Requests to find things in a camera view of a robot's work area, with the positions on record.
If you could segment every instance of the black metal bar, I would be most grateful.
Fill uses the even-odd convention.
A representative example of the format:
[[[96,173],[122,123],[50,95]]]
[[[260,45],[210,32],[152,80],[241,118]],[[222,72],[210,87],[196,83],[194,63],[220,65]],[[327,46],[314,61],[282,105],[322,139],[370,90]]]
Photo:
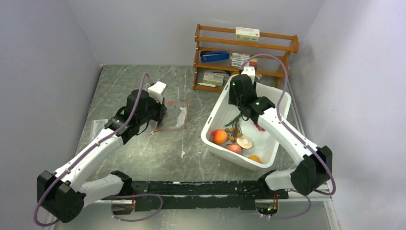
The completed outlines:
[[[261,181],[133,181],[136,194],[154,193],[162,196],[162,209],[228,208],[255,210],[255,200],[287,199],[284,190],[265,189]],[[160,201],[155,197],[135,199],[135,211],[158,209]]]

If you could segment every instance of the medicine box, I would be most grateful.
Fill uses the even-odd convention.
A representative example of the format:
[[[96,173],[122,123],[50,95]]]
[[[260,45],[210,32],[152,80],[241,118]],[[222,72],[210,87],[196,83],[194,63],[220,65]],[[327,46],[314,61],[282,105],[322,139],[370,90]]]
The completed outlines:
[[[236,39],[257,42],[257,41],[259,41],[259,30],[237,27],[236,28]]]
[[[224,75],[205,72],[203,76],[203,83],[223,86]]]

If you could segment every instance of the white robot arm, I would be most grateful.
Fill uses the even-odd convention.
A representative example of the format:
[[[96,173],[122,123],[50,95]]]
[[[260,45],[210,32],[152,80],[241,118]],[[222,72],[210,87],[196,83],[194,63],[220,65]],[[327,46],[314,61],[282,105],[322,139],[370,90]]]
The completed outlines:
[[[306,196],[330,179],[323,163],[331,173],[332,152],[327,146],[320,148],[306,139],[278,115],[275,104],[268,98],[258,97],[254,76],[253,68],[244,68],[240,75],[230,79],[229,104],[236,105],[244,117],[253,120],[269,132],[287,150],[297,165],[295,169],[268,174],[265,182],[269,189],[294,189]]]
[[[64,173],[67,174],[51,188],[51,192],[45,197],[41,206],[66,223],[74,219],[84,207],[97,200],[111,195],[130,195],[132,179],[120,171],[114,171],[96,181],[85,181],[109,155],[121,148],[133,136],[142,133],[143,131],[140,132],[141,127],[147,127],[151,120],[162,121],[167,110],[163,97],[166,89],[166,84],[158,81],[147,91],[142,90],[134,115],[130,122],[121,128],[129,118],[131,110],[134,109],[139,90],[132,91],[127,97],[126,106],[117,111],[116,115],[105,125],[105,129],[85,149],[53,173],[43,171],[37,178],[38,201],[52,182]],[[117,130],[119,130],[117,134],[100,142]],[[95,144],[96,147],[87,153]],[[81,160],[70,168],[71,164],[78,159]]]

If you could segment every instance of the stapler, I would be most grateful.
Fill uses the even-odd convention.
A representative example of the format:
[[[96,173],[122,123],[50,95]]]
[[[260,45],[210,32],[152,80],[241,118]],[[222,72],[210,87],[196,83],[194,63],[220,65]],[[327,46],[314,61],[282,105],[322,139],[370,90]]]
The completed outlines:
[[[227,60],[230,54],[227,51],[202,51],[200,52],[202,62]]]

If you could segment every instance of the white box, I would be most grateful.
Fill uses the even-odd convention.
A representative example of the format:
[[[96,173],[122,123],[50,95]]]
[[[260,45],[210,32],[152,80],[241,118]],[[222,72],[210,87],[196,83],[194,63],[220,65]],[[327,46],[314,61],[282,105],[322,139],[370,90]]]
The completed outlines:
[[[203,83],[223,86],[224,75],[205,72],[203,76]]]
[[[259,41],[259,30],[251,28],[236,27],[236,39],[244,41]]]
[[[231,57],[246,57],[246,58],[249,58],[249,54],[232,53]]]
[[[220,74],[224,76],[224,81],[228,81],[228,79],[230,78],[230,75],[225,72],[224,70],[218,70],[218,69],[207,69],[205,71],[206,73],[213,73],[213,74]]]
[[[279,147],[279,143],[273,138],[268,132],[261,132],[255,127],[251,120],[242,121],[240,120],[241,131],[243,135],[251,138],[254,145],[250,149],[243,149],[242,155],[236,154],[232,151],[227,150],[225,144],[219,146],[212,142],[212,132],[216,129],[224,129],[224,125],[229,123],[234,117],[236,117],[240,111],[235,105],[228,104],[228,93],[230,80],[236,75],[233,75],[228,80],[224,87],[217,103],[215,104],[209,118],[207,119],[203,130],[201,132],[201,138],[203,143],[207,145],[207,149],[224,159],[227,159],[235,164],[241,165],[247,169],[259,170],[259,169],[269,169],[273,161],[275,160],[276,152]],[[262,85],[257,83],[257,95],[266,96],[274,102],[275,104],[279,100],[282,94],[282,90]],[[283,117],[287,117],[289,108],[291,105],[291,96],[285,93],[281,105],[280,111]],[[248,159],[248,156],[256,155],[261,159],[261,163],[252,161]]]
[[[165,83],[157,81],[153,86],[148,88],[149,96],[154,98],[155,101],[162,103],[163,102],[163,95],[165,91],[168,89]]]

